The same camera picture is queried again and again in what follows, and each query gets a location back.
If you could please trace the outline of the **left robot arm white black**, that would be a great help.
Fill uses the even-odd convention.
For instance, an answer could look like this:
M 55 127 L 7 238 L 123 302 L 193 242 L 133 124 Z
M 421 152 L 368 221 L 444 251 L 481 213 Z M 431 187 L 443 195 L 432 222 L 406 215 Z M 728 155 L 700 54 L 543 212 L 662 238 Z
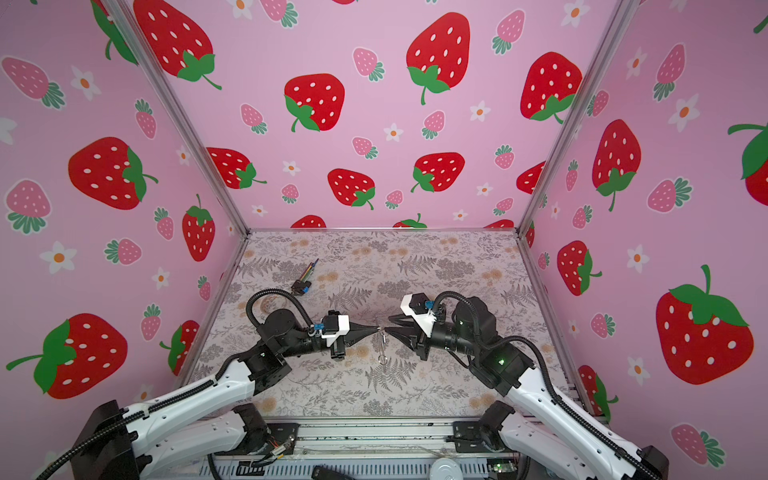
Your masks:
M 336 360 L 377 327 L 329 312 L 302 327 L 288 309 L 255 324 L 259 341 L 221 368 L 161 397 L 121 408 L 98 407 L 70 460 L 77 479 L 147 479 L 167 468 L 214 454 L 257 453 L 272 461 L 286 452 L 290 432 L 275 434 L 251 400 L 286 377 L 288 358 L 327 352 Z

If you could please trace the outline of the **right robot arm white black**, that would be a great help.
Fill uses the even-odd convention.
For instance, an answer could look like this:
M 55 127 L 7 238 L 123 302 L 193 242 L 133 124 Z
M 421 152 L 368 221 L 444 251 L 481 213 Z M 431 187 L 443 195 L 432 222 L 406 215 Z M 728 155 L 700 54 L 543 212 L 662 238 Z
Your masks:
M 528 339 L 501 336 L 477 297 L 447 291 L 431 300 L 406 295 L 386 332 L 425 360 L 451 354 L 476 379 L 502 395 L 484 414 L 492 450 L 508 448 L 562 479 L 665 479 L 669 461 L 612 432 L 552 384 L 546 362 Z

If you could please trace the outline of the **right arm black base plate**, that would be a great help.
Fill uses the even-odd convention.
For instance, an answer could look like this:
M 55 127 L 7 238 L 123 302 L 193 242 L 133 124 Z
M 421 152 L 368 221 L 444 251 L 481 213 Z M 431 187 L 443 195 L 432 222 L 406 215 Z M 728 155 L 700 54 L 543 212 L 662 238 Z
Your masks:
M 452 434 L 447 442 L 453 443 L 459 453 L 503 453 L 509 452 L 497 432 L 487 425 L 474 421 L 455 421 Z

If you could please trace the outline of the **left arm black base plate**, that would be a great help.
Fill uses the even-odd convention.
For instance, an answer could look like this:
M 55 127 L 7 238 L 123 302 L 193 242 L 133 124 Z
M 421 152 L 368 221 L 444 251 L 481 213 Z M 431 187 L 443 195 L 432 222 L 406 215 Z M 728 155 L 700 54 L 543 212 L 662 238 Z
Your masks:
M 250 427 L 243 440 L 232 450 L 231 455 L 271 455 L 282 448 L 279 455 L 291 455 L 298 437 L 298 423 L 269 423 L 265 427 Z

